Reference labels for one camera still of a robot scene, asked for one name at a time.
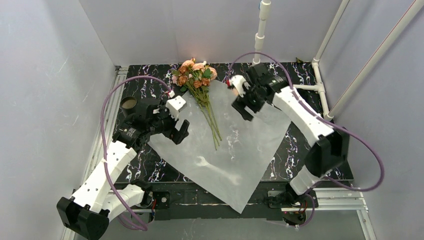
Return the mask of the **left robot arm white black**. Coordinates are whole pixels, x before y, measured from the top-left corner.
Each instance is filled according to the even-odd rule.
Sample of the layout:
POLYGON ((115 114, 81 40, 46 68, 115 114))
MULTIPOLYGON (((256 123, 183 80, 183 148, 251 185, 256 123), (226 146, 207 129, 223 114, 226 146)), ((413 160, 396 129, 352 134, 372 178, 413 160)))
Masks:
POLYGON ((98 240, 111 220, 140 204, 145 192, 151 190, 148 184, 135 180, 122 190, 114 184, 152 135, 162 134, 176 145, 189 135, 187 120, 176 129, 179 114, 186 106, 177 97, 166 103, 147 104, 139 110, 124 109, 125 119, 101 162, 71 197, 61 197, 56 204, 63 225, 87 240, 98 240))

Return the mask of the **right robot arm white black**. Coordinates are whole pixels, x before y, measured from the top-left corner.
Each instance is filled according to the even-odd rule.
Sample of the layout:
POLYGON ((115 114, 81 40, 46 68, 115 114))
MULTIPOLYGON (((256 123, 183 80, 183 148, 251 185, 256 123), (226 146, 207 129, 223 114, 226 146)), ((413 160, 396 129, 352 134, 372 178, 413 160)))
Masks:
POLYGON ((350 136, 320 121, 318 114, 290 86, 287 76, 274 75, 259 63, 249 67, 244 75, 228 78, 226 84, 237 90, 238 96, 231 105, 244 120, 253 120, 246 108, 258 113, 265 104, 272 104, 290 118, 310 146, 301 170, 282 193, 268 197, 269 203, 301 203, 318 182, 346 162, 350 136))

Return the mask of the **white wrapping paper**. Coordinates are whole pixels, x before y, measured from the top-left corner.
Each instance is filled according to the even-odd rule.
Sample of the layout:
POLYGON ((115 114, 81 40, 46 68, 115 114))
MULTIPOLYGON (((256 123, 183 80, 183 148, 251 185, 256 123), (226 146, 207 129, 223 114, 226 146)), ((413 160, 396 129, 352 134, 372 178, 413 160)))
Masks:
POLYGON ((234 93, 214 80, 209 96, 220 132, 219 146, 195 99, 186 93, 186 108, 179 114, 189 122, 189 135, 174 144, 161 134, 149 146, 181 174, 242 213, 282 143, 291 120, 265 104, 253 120, 244 120, 232 107, 234 93))

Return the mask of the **pink orange flower bunch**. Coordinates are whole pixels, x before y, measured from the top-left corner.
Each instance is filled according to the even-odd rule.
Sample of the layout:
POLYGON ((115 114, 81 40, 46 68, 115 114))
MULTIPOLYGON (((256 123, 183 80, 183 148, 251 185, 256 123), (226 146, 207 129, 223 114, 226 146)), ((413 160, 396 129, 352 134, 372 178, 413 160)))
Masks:
POLYGON ((196 62, 195 58, 184 61, 177 69, 171 71, 172 82, 179 86, 181 91, 189 91, 195 98, 211 129, 216 150, 221 144, 222 136, 211 104, 209 91, 211 82, 217 76, 215 68, 208 65, 206 61, 196 62))

